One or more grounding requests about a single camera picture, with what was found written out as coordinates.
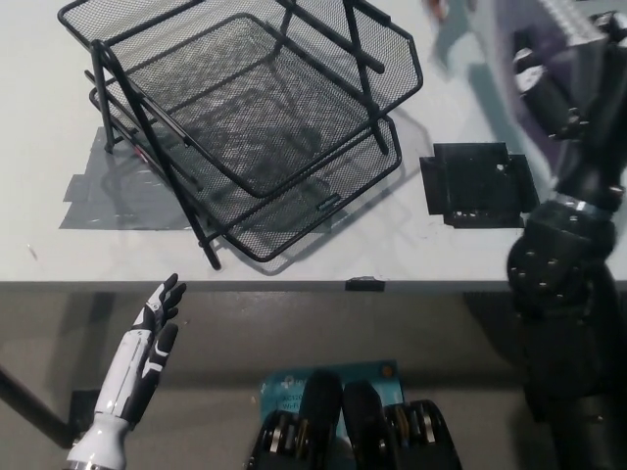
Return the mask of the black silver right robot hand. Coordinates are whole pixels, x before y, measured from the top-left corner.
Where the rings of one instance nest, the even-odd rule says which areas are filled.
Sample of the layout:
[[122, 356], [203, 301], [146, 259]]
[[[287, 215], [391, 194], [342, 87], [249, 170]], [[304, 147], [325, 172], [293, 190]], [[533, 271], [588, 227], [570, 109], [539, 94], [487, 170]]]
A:
[[591, 16], [587, 25], [601, 36], [598, 53], [579, 61], [589, 75], [580, 83], [590, 99], [587, 105], [553, 74], [536, 27], [514, 34], [514, 83], [541, 131], [568, 144], [555, 198], [613, 214], [623, 198], [620, 180], [626, 168], [626, 16], [609, 11]]

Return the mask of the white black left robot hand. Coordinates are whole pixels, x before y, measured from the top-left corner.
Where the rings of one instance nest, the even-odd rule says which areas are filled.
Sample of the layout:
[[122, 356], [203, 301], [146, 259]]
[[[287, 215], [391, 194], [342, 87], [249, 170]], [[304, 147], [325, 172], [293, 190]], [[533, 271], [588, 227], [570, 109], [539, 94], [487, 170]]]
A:
[[141, 307], [110, 364], [95, 405], [97, 414], [116, 416], [132, 426], [141, 420], [173, 349], [178, 326], [172, 320], [185, 291], [174, 273]]

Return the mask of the person hand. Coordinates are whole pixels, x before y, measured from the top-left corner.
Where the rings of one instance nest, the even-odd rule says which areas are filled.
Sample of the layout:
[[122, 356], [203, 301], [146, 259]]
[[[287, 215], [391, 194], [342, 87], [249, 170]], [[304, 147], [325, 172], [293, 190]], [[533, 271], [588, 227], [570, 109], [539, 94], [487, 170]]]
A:
[[451, 9], [449, 0], [424, 0], [423, 3], [438, 23], [441, 24], [447, 19]]

